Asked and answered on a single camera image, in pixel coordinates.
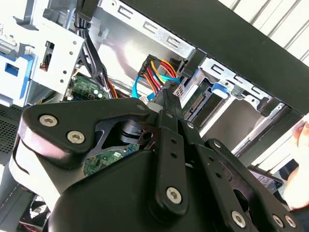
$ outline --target motherboard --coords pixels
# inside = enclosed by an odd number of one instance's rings
[[[96,83],[92,82],[90,78],[77,75],[71,79],[64,101],[71,102],[104,99],[108,99],[108,95],[104,90],[102,90]],[[97,156],[88,158],[84,163],[84,174],[85,176],[91,175],[138,149],[138,145],[131,144],[125,150],[106,151]]]

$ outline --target blue drive latch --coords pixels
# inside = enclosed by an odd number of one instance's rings
[[[219,83],[214,83],[211,88],[212,93],[218,95],[219,97],[223,99],[228,98],[228,90],[226,87],[220,85]]]
[[[11,105],[24,98],[33,60],[30,55],[14,59],[0,52],[0,98],[3,101]]]

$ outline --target silver screw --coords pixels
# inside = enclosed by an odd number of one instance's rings
[[[85,136],[79,131],[70,131],[67,139],[73,144],[82,144],[85,141]]]
[[[169,116],[170,118],[173,118],[173,115],[171,115],[169,112],[166,112],[166,115]]]
[[[170,199],[170,201],[173,202],[174,204],[180,204],[182,202],[182,195],[174,187],[169,187],[166,190],[166,195]]]
[[[275,222],[276,222],[281,228],[284,227],[283,222],[281,221],[281,219],[280,219],[277,215],[273,214],[272,217],[274,218]]]
[[[241,228],[246,227],[246,221],[239,212],[232,211],[232,219],[239,227]]]
[[[137,104],[137,107],[140,108],[141,110],[145,110],[145,107],[143,107],[143,106],[140,105],[140,104]]]
[[[187,122],[188,127],[190,127],[191,129],[194,128],[194,125],[191,122]]]
[[[285,215],[285,220],[292,226],[293,228],[296,228],[296,224],[289,216]]]
[[[214,144],[216,147],[218,147],[218,148],[221,147],[221,145],[220,145],[217,141],[213,141],[213,144]]]
[[[58,120],[51,115],[43,115],[39,119],[40,123],[47,127],[54,127],[58,124]]]

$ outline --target ventilation grille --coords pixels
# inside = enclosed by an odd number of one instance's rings
[[[183,85],[179,85],[178,88],[175,90],[174,95],[176,95],[178,98],[180,98],[183,95]]]
[[[0,156],[1,163],[11,155],[22,109],[0,105]]]
[[[6,107],[6,106],[0,105],[0,116],[19,122],[21,113],[22,113],[22,110],[15,108],[14,106]]]
[[[13,149],[17,126],[0,120],[0,155],[10,154]]]

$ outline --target hand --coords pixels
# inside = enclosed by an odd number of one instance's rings
[[[288,178],[284,199],[291,209],[299,209],[309,205],[309,123],[294,132],[292,146],[299,167]]]

